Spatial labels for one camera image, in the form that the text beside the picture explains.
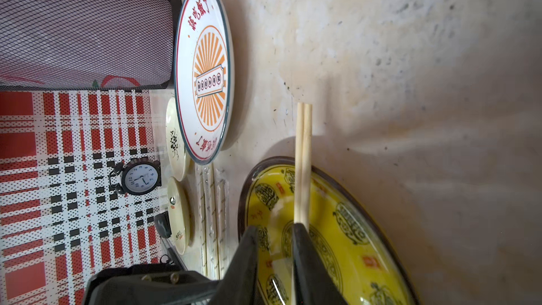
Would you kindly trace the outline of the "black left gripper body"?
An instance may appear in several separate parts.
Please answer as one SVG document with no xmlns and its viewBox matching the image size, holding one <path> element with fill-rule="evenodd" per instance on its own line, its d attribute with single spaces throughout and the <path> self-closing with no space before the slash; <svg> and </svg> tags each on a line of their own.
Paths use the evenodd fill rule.
<svg viewBox="0 0 542 305">
<path fill-rule="evenodd" d="M 83 304 L 195 304 L 211 299 L 218 280 L 175 265 L 139 264 L 93 275 Z"/>
</svg>

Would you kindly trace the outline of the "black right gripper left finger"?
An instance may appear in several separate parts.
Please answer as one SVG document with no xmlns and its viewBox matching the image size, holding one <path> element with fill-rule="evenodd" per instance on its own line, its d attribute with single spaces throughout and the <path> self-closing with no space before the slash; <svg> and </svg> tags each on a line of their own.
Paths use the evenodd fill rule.
<svg viewBox="0 0 542 305">
<path fill-rule="evenodd" d="M 258 279 L 257 228 L 246 229 L 211 304 L 255 304 Z"/>
</svg>

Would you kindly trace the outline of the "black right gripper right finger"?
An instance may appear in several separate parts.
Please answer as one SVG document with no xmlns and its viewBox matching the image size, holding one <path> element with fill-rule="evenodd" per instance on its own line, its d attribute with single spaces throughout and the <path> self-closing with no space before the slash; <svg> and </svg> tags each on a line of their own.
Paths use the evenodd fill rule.
<svg viewBox="0 0 542 305">
<path fill-rule="evenodd" d="M 292 256 L 297 304 L 347 304 L 300 223 L 292 227 Z"/>
</svg>

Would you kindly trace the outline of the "disposable chopsticks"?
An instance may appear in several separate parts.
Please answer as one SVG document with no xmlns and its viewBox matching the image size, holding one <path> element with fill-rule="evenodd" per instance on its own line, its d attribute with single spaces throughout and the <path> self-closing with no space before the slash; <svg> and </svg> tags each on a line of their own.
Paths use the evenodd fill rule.
<svg viewBox="0 0 542 305">
<path fill-rule="evenodd" d="M 218 227 L 218 251 L 219 251 L 219 278 L 223 279 L 230 262 L 228 239 L 228 201 L 227 181 L 222 175 L 215 178 L 217 196 L 217 227 Z"/>
<path fill-rule="evenodd" d="M 198 198 L 198 224 L 200 226 L 199 238 L 200 238 L 200 255 L 201 255 L 201 265 L 202 265 L 202 274 L 207 277 L 207 235 L 206 235 L 206 205 L 205 205 L 205 195 L 203 189 L 203 172 L 200 169 L 199 165 L 196 165 L 195 168 L 196 174 L 196 192 Z"/>
<path fill-rule="evenodd" d="M 207 234 L 207 257 L 210 277 L 213 280 L 220 279 L 220 260 L 217 241 L 217 215 L 215 202 L 215 179 L 213 164 L 203 168 L 203 187 L 206 202 L 206 234 Z"/>
</svg>

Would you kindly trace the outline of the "bare wooden chopsticks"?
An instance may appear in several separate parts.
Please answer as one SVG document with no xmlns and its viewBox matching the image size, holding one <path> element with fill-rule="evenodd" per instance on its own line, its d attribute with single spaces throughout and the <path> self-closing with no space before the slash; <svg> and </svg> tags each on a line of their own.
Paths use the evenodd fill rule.
<svg viewBox="0 0 542 305">
<path fill-rule="evenodd" d="M 298 103 L 295 137 L 294 222 L 310 230 L 313 106 Z"/>
</svg>

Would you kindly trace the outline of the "yellow patterned plate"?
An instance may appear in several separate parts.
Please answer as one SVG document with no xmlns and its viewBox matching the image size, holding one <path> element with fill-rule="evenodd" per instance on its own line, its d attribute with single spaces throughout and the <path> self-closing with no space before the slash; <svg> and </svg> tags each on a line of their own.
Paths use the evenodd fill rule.
<svg viewBox="0 0 542 305">
<path fill-rule="evenodd" d="M 292 302 L 294 159 L 268 158 L 241 191 L 238 233 L 258 230 L 261 304 Z M 385 236 L 351 194 L 317 167 L 311 174 L 309 237 L 348 304 L 418 304 Z"/>
</svg>

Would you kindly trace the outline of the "black alarm clock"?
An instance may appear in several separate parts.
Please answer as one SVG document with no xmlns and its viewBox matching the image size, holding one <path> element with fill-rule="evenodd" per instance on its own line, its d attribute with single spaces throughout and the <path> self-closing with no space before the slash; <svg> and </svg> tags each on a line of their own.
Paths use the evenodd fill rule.
<svg viewBox="0 0 542 305">
<path fill-rule="evenodd" d="M 162 186 L 160 162 L 147 157 L 132 159 L 127 164 L 120 162 L 113 166 L 108 182 L 117 194 L 146 195 Z"/>
</svg>

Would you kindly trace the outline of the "cream plate with flower print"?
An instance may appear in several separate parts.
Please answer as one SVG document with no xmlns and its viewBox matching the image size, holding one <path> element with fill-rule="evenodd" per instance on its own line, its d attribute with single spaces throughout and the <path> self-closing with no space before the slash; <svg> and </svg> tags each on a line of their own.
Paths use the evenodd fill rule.
<svg viewBox="0 0 542 305">
<path fill-rule="evenodd" d="M 190 168 L 191 157 L 186 151 L 180 130 L 179 118 L 176 110 L 175 97 L 168 101 L 165 114 L 165 134 L 169 163 L 172 166 L 173 177 L 183 181 Z"/>
</svg>

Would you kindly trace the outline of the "white plate with teal rim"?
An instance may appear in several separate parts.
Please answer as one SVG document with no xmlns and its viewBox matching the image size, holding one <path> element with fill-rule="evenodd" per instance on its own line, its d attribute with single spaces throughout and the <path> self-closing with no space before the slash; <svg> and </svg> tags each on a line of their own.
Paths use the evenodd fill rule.
<svg viewBox="0 0 542 305">
<path fill-rule="evenodd" d="M 174 51 L 176 110 L 185 147 L 198 165 L 221 151 L 234 105 L 234 45 L 222 0 L 185 0 Z"/>
</svg>

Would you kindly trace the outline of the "black mesh waste bin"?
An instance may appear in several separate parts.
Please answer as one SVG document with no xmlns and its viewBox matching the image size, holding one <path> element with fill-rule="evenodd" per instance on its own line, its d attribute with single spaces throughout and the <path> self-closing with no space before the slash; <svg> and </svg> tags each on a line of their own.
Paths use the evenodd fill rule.
<svg viewBox="0 0 542 305">
<path fill-rule="evenodd" d="M 182 0 L 1 0 L 1 89 L 161 89 Z"/>
</svg>

